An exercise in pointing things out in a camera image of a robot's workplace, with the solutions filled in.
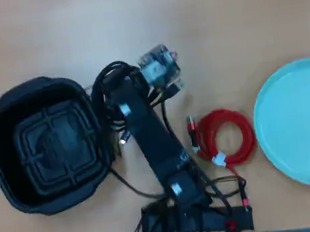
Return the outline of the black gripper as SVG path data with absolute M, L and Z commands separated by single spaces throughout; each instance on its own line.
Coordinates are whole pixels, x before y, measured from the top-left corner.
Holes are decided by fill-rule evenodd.
M 143 99 L 148 100 L 148 83 L 136 66 L 129 65 L 110 68 L 105 75 L 105 81 L 109 99 L 112 98 L 116 91 L 134 89 Z

